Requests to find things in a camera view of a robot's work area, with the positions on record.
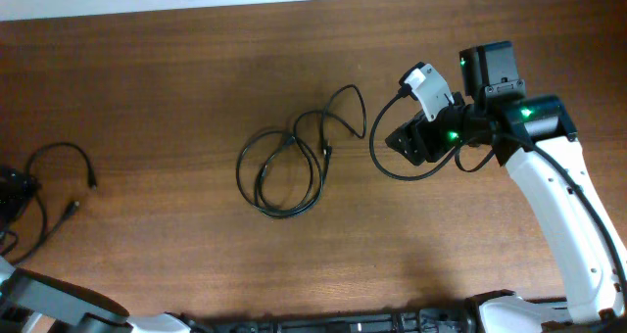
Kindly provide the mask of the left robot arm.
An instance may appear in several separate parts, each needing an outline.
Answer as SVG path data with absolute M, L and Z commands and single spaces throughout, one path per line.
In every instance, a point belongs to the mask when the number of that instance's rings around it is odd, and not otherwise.
M 38 191 L 38 180 L 17 169 L 1 166 L 1 239 L 19 237 L 11 224 L 36 200 L 42 214 L 42 232 L 36 252 L 58 230 L 80 203 L 70 202 L 55 226 L 48 231 L 47 213 Z M 11 244 L 7 250 L 15 247 Z M 54 319 L 48 332 L 195 332 L 194 328 L 171 313 L 131 316 L 123 306 L 90 289 L 19 267 L 1 252 L 1 332 L 32 332 L 43 317 Z

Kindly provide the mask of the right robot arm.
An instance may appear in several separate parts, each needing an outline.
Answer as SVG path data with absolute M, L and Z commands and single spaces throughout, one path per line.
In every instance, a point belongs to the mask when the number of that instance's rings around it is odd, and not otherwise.
M 398 97 L 420 111 L 386 145 L 415 166 L 458 163 L 464 147 L 486 146 L 529 203 L 557 263 L 562 303 L 543 307 L 503 291 L 472 298 L 482 332 L 552 327 L 608 330 L 626 319 L 626 249 L 584 161 L 577 129 L 555 95 L 531 98 L 512 44 L 462 50 L 464 88 L 451 90 L 436 69 L 418 63 L 399 81 Z

